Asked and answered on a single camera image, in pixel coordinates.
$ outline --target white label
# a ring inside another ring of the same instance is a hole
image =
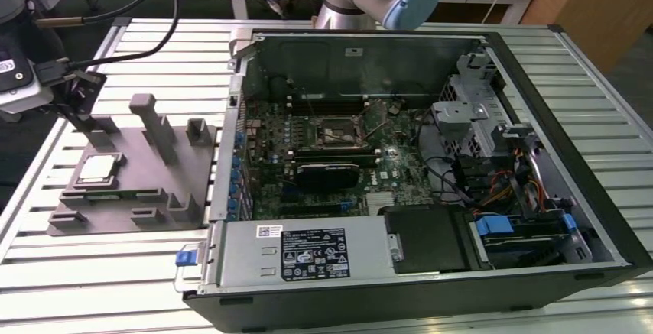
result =
[[[258,225],[256,237],[282,237],[282,225]]]
[[[16,64],[12,59],[0,61],[0,73],[11,72],[16,69]]]

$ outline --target warning label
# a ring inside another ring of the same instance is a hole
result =
[[[282,232],[282,278],[284,281],[348,277],[344,229]]]

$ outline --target blue latch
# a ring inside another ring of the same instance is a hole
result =
[[[573,231],[578,228],[575,224],[575,219],[573,219],[573,216],[570,214],[563,214],[562,215],[562,220],[565,221],[565,224],[567,226],[569,231]]]
[[[511,233],[514,232],[513,225],[507,216],[487,216],[482,217],[477,222],[478,234],[481,236],[493,233]]]
[[[178,267],[191,267],[196,265],[196,250],[178,251],[175,265]]]

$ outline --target processor chip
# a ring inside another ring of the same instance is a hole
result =
[[[328,147],[351,147],[360,143],[360,126],[350,118],[323,119],[316,127],[316,139]]]

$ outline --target motherboard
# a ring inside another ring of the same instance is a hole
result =
[[[247,104],[254,219],[374,216],[434,202],[401,99]]]

